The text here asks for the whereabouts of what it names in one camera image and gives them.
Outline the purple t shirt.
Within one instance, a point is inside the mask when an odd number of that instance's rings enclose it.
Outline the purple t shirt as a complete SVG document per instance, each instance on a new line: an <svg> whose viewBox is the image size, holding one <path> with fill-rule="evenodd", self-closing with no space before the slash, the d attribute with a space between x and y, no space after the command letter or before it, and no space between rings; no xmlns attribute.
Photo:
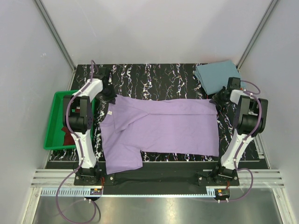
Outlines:
<svg viewBox="0 0 299 224"><path fill-rule="evenodd" d="M142 152L219 155L217 110L207 99L117 96L100 124L107 174L142 167Z"/></svg>

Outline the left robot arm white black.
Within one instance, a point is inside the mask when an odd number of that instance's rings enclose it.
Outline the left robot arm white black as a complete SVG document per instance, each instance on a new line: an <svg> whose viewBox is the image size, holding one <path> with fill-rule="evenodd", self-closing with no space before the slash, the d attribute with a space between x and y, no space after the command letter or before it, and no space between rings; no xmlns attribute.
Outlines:
<svg viewBox="0 0 299 224"><path fill-rule="evenodd" d="M93 152L91 128L93 127L92 101L97 95L109 103L115 103L116 93L110 80L110 70L99 68L78 91L63 97L63 125L69 130L76 146L79 177L84 177L91 184L101 179L100 168Z"/></svg>

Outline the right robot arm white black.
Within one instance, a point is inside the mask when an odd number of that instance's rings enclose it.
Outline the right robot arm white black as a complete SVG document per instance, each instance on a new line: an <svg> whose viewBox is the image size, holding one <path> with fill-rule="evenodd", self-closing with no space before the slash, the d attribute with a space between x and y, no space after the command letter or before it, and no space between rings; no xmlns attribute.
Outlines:
<svg viewBox="0 0 299 224"><path fill-rule="evenodd" d="M218 185L238 179L237 170L243 153L248 144L262 133L266 126L269 101L257 97L261 93L259 88L257 93L242 88L243 82L240 78L230 77L227 86L210 100L217 106L228 101L236 104L232 140L211 174L211 179Z"/></svg>

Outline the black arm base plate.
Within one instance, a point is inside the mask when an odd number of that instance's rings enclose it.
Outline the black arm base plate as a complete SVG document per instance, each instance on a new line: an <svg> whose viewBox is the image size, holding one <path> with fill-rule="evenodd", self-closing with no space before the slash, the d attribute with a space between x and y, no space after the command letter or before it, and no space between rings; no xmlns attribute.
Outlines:
<svg viewBox="0 0 299 224"><path fill-rule="evenodd" d="M203 162L144 162L142 168L116 173L108 173L106 162L97 163L100 177L79 177L75 174L76 186L102 186L114 189L152 189L166 192L198 192L203 187L239 186L239 178L219 185L211 179L216 162L204 165Z"/></svg>

